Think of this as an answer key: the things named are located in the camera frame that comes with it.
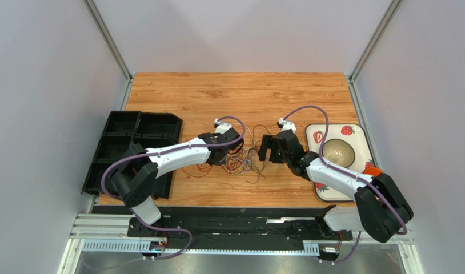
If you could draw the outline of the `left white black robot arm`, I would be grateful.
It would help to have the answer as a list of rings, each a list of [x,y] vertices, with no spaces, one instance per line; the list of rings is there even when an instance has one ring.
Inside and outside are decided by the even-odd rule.
[[[242,140],[243,136],[234,128],[223,124],[214,133],[200,134],[173,146],[144,149],[136,144],[104,172],[103,179],[111,182],[121,201],[138,220],[153,225],[162,214],[151,196],[154,185],[163,175],[196,164],[220,166]]]

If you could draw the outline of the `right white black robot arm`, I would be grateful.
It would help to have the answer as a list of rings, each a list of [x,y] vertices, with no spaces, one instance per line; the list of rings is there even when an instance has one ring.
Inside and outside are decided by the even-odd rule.
[[[360,231],[380,243],[408,233],[414,212],[385,173],[372,176],[329,162],[320,153],[306,151],[293,130],[263,135],[259,159],[284,163],[291,172],[313,183],[322,183],[350,198],[353,207],[331,205],[320,216],[332,231]]]

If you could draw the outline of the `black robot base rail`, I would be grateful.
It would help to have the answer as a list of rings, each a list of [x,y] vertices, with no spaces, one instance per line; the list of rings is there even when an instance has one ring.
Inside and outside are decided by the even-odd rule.
[[[303,241],[352,241],[351,232],[329,232],[321,228],[316,217],[320,208],[240,208],[240,207],[168,207],[160,208],[162,218],[155,226],[179,228],[158,232],[145,228],[123,205],[99,205],[92,214],[125,215],[125,235],[160,237],[168,249],[184,247],[191,232],[191,249],[241,251],[297,251]]]

